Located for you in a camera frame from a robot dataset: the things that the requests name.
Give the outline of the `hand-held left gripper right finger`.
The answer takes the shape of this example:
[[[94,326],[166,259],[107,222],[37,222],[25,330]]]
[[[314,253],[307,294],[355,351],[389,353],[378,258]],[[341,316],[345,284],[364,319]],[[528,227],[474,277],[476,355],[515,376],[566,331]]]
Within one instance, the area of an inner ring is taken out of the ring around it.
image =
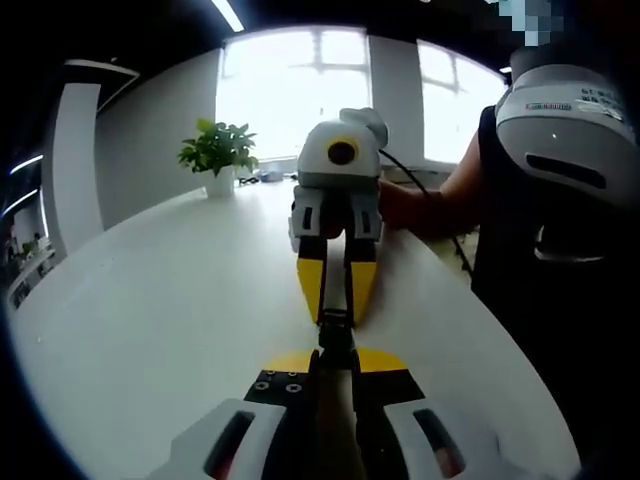
[[[427,397],[406,364],[350,352],[356,441],[370,479],[499,479],[496,440]]]

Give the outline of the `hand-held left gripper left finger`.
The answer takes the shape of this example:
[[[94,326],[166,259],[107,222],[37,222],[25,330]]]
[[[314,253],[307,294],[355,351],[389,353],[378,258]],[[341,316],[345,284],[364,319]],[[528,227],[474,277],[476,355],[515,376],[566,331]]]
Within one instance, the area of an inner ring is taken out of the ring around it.
[[[300,479],[312,456],[320,352],[267,363],[242,398],[219,403],[170,444],[150,479]]]

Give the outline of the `person's right hand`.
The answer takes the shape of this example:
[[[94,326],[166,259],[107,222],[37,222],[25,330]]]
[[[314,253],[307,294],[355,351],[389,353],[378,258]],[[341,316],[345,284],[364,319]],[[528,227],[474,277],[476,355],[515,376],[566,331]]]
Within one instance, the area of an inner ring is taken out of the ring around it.
[[[429,234],[438,227],[441,207],[442,197],[438,191],[422,191],[387,180],[379,181],[379,211],[389,228]]]

